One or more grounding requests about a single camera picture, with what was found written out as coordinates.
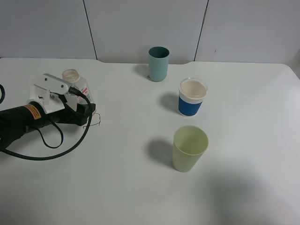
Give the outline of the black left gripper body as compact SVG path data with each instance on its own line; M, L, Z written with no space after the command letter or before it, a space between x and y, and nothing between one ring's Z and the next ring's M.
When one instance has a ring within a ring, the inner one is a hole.
M89 116L81 116L69 106L65 105L65 108L52 113L45 113L44 108L41 108L41 120L43 121L41 127L49 126L52 123L61 124L73 124L83 126L88 122Z

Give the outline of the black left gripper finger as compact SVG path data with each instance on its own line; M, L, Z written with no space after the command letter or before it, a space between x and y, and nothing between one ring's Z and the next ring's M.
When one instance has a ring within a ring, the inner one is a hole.
M92 115L94 115L96 113L96 104L91 103L90 107L88 104L77 104L76 112L79 115L85 116L85 117L88 117L90 115L90 113L92 113Z

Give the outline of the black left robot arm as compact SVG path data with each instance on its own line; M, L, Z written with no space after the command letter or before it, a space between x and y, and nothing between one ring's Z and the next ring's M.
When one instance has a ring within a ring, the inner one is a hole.
M82 126L87 123L90 112L96 109L95 104L88 105L78 104L77 111L70 107L46 114L37 102L30 102L27 105L7 109L0 112L0 148L5 149L15 140L20 139L23 135L32 131L53 125L60 133L61 143L63 143L63 132L57 126L58 123L75 124Z

